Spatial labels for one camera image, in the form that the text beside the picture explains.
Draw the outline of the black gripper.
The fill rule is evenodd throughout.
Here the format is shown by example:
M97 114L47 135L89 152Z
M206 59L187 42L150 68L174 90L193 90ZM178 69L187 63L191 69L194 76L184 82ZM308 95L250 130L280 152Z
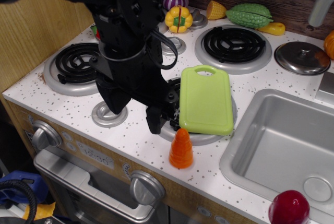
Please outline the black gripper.
M163 12L132 16L93 13L100 34L101 57L91 61L97 72L100 95L114 114L120 114L131 99L147 106L146 120L152 134L160 134L167 118L162 111L174 90L162 77L161 44L169 39L159 32Z

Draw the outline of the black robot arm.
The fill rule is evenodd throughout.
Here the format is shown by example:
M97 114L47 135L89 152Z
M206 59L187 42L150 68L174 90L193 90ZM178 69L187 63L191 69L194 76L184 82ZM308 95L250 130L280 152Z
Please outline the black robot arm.
M13 3L17 0L1 0ZM162 45L173 42L158 24L164 12L157 0L68 0L86 5L100 35L100 57L90 60L97 88L109 109L118 114L131 99L144 104L150 131L160 134L174 115L178 95L162 77Z

